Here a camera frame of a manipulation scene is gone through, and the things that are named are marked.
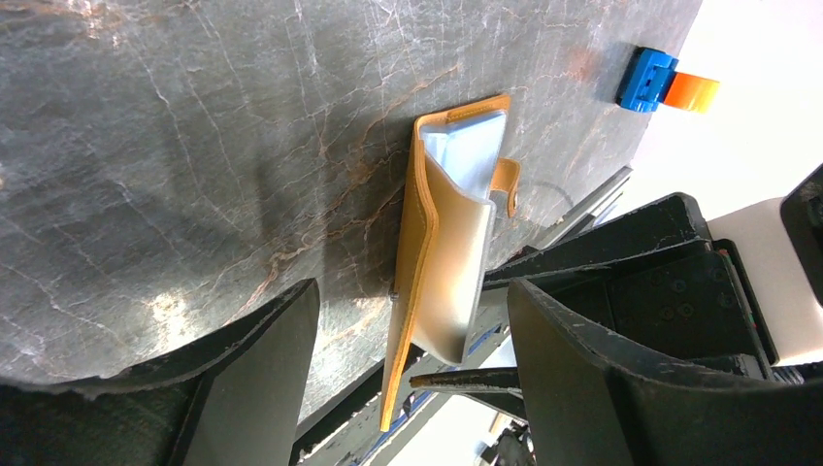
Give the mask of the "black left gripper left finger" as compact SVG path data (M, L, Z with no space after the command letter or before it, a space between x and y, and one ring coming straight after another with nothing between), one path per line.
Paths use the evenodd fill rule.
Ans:
M5 465L285 465L320 299L316 280L111 378L1 382Z

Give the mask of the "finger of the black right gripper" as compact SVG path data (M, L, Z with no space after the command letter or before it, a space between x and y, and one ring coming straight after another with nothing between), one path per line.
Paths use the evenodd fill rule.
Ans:
M410 378L410 385L438 393L461 395L520 421L524 399L516 367L480 368Z

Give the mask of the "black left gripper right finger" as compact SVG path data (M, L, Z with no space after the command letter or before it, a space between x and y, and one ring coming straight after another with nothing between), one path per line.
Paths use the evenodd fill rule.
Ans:
M716 371L640 345L518 279L517 372L541 465L818 465L822 384Z

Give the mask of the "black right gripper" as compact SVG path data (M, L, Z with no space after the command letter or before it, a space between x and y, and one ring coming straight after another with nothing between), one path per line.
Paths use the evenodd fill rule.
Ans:
M676 192L485 276L517 278L641 345L753 378L822 377L822 174L705 220Z

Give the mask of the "blue orange toy truck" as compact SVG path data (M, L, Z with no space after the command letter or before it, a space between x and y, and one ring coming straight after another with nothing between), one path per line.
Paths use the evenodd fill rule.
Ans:
M622 109L646 114L660 105L704 114L720 82L677 71L679 60L664 51L636 48L616 91Z

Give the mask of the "orange leather card holder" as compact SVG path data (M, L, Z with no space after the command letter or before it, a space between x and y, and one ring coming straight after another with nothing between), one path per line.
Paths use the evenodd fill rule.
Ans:
M515 216L521 165L505 158L506 94L418 117L412 127L379 430L390 430L412 346L463 363L486 271L496 204Z

